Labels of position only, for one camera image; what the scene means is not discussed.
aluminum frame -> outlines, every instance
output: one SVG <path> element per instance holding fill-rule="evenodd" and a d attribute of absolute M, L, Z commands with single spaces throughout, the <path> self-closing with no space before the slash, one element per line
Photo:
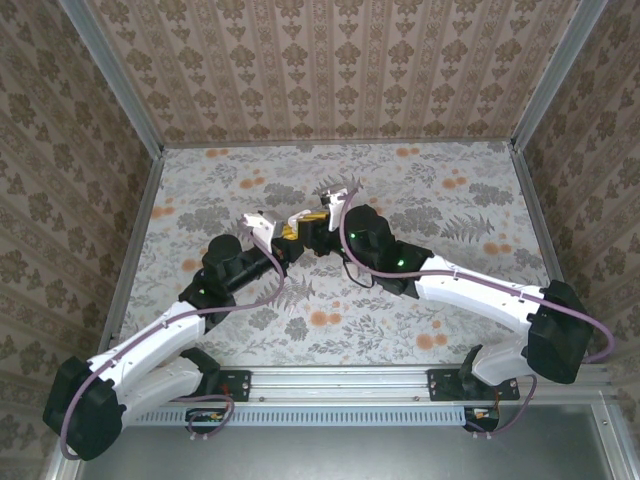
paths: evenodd
<path fill-rule="evenodd" d="M 513 131 L 512 138 L 517 151 L 524 151 L 531 140 L 607 3 L 607 0 L 585 0 L 576 7 L 569 26 Z"/>
<path fill-rule="evenodd" d="M 149 155 L 153 160 L 157 160 L 162 153 L 162 137 L 148 115 L 143 99 L 136 94 L 127 78 L 126 68 L 121 65 L 114 53 L 115 50 L 111 48 L 100 29 L 91 8 L 87 2 L 78 0 L 60 0 L 60 4 L 89 49 L 91 57 L 100 68 Z"/>
<path fill-rule="evenodd" d="M 553 248 L 553 240 L 551 240 L 551 234 L 549 233 L 549 229 L 547 228 L 547 224 L 544 220 L 540 200 L 538 200 L 538 195 L 536 194 L 536 189 L 533 185 L 533 179 L 531 178 L 531 173 L 529 173 L 529 167 L 527 167 L 524 153 L 522 153 L 521 150 L 516 150 L 512 145 L 509 145 L 509 153 L 511 155 L 511 161 L 513 162 L 513 168 L 515 169 L 516 176 L 518 177 L 518 182 L 520 183 L 520 189 L 522 190 L 525 205 L 529 211 L 531 225 L 533 226 L 533 231 L 536 235 L 536 239 L 538 240 L 542 260 L 547 268 L 549 280 L 564 281 L 560 262 L 558 262 L 556 251 Z"/>
<path fill-rule="evenodd" d="M 98 352 L 104 352 L 109 349 L 109 344 L 111 340 L 114 339 L 115 332 L 120 331 L 122 321 L 124 320 L 124 316 L 127 312 L 127 305 L 129 303 L 129 297 L 131 297 L 131 289 L 133 288 L 133 282 L 136 277 L 142 247 L 144 246 L 144 238 L 149 226 L 149 220 L 151 220 L 151 212 L 156 199 L 156 193 L 160 187 L 163 168 L 164 158 L 162 157 L 158 158 L 151 164 L 151 170 L 147 177 L 147 184 L 138 208 L 138 215 L 136 216 L 136 221 L 133 224 L 133 230 L 131 231 L 131 238 L 129 239 L 129 245 L 127 246 L 127 253 L 125 254 L 124 261 L 122 262 L 120 277 L 118 278 L 118 283 L 116 284 L 116 289 L 113 293 L 102 336 L 100 337 Z"/>
<path fill-rule="evenodd" d="M 350 366 L 350 367 L 243 367 L 251 370 L 249 401 L 243 411 L 260 411 L 265 407 L 313 409 L 319 406 L 344 406 L 367 409 L 374 406 L 425 410 L 445 406 L 480 406 L 491 402 L 431 402 L 427 370 L 459 365 Z M 519 381 L 521 396 L 531 387 L 527 377 Z M 504 401 L 518 405 L 520 401 Z M 535 405 L 590 405 L 598 435 L 615 480 L 638 479 L 638 460 L 626 425 L 615 402 L 615 391 L 605 366 L 584 365 L 572 385 L 558 385 L 540 379 L 531 401 Z M 216 405 L 202 402 L 198 407 Z M 172 403 L 171 407 L 193 408 L 193 404 Z M 69 462 L 56 449 L 47 480 L 80 478 L 83 462 Z"/>

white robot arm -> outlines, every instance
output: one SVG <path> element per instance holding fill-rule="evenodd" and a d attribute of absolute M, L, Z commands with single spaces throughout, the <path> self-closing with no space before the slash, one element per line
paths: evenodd
<path fill-rule="evenodd" d="M 269 254 L 258 247 L 242 251 L 231 235 L 214 238 L 203 257 L 203 268 L 179 301 L 155 322 L 87 362 L 73 357 L 61 365 L 45 408 L 45 423 L 60 434 L 72 397 L 93 372 L 114 359 L 117 361 L 102 369 L 89 386 L 71 416 L 67 443 L 85 460 L 106 450 L 140 415 L 172 399 L 220 393 L 219 365 L 193 345 L 228 311 L 202 315 L 201 310 L 235 306 L 233 293 L 274 267 L 268 258 L 271 253 L 286 272 L 305 248 L 318 256 L 335 253 L 345 261 L 348 248 L 362 265 L 378 272 L 373 280 L 390 293 L 451 303 L 509 328 L 513 333 L 507 340 L 476 346 L 467 356 L 460 382 L 469 395 L 478 385 L 498 385 L 532 373 L 559 383 L 575 380 L 592 327 L 531 300 L 545 299 L 584 311 L 566 284 L 552 282 L 546 289 L 516 285 L 454 265 L 426 248 L 396 240 L 387 221 L 367 205 L 343 214 L 346 192 L 342 186 L 329 187 L 321 195 L 321 209 L 305 210 L 288 222 L 273 212 L 246 214 L 245 225 Z M 340 220 L 348 245 L 340 238 Z M 380 276 L 417 271 L 421 276 Z M 496 284 L 521 294 L 498 291 L 491 286 Z M 173 321 L 177 315 L 181 318 Z M 147 336 L 154 329 L 157 331 Z"/>

black cable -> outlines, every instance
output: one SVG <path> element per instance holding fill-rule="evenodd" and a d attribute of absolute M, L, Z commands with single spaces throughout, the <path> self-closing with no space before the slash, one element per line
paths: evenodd
<path fill-rule="evenodd" d="M 373 279 L 373 277 L 371 277 L 371 285 L 365 285 L 364 283 L 360 283 L 355 278 L 353 278 L 351 276 L 351 272 L 347 268 L 347 260 L 344 259 L 344 258 L 342 259 L 342 266 L 344 267 L 344 270 L 347 272 L 347 277 L 349 277 L 349 280 L 351 280 L 353 283 L 355 283 L 359 287 L 362 287 L 362 288 L 373 288 L 375 286 L 376 281 Z"/>

patterned floor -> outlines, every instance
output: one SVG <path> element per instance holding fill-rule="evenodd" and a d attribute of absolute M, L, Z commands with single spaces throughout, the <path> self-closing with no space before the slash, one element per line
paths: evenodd
<path fill-rule="evenodd" d="M 168 150 L 122 328 L 154 320 L 191 281 L 210 239 L 236 233 L 244 212 L 285 218 L 318 204 L 337 182 L 364 190 L 400 239 L 467 268 L 546 284 L 546 270 L 504 142 Z M 439 302 L 418 303 L 344 278 L 335 256 L 305 253 L 269 308 L 239 312 L 200 342 L 223 365 L 459 362 L 469 347 L 508 330 Z M 266 296 L 275 274 L 246 287 L 238 304 Z"/>

gray metal surface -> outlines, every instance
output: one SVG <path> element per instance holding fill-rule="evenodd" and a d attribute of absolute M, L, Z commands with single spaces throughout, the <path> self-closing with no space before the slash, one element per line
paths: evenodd
<path fill-rule="evenodd" d="M 491 440 L 460 427 L 235 427 L 190 441 L 134 427 L 79 478 L 606 480 L 606 465 L 591 407 L 538 406 Z"/>
<path fill-rule="evenodd" d="M 615 480 L 638 479 L 638 456 L 617 403 L 594 404 L 593 417 Z"/>
<path fill-rule="evenodd" d="M 201 408 L 165 407 L 138 418 L 133 426 L 185 427 L 187 411 Z M 271 407 L 237 404 L 229 427 L 386 427 L 464 425 L 464 407 Z M 195 426 L 210 423 L 193 422 Z"/>

